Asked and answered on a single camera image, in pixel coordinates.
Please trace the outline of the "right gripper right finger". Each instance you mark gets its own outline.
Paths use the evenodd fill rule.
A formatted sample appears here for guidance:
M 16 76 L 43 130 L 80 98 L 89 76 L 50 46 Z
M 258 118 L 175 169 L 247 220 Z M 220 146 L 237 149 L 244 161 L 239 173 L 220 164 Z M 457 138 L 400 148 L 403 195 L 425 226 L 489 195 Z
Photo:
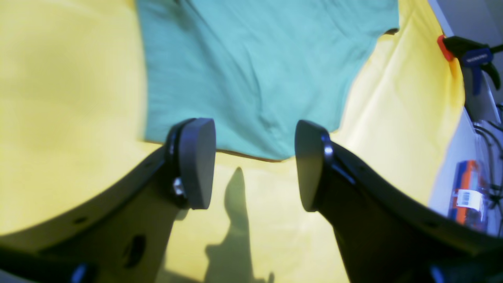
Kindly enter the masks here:
M 301 203 L 333 227 L 351 283 L 501 283 L 502 240 L 408 197 L 307 120 L 295 129 Z

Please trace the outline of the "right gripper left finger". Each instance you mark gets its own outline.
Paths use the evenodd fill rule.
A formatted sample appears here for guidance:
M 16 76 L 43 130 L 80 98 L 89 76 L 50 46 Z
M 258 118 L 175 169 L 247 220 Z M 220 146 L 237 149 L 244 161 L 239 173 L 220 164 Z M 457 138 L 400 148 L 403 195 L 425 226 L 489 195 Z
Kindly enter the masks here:
M 1 237 L 2 283 L 152 283 L 178 213 L 209 207 L 210 118 L 174 125 L 165 144 L 83 204 Z

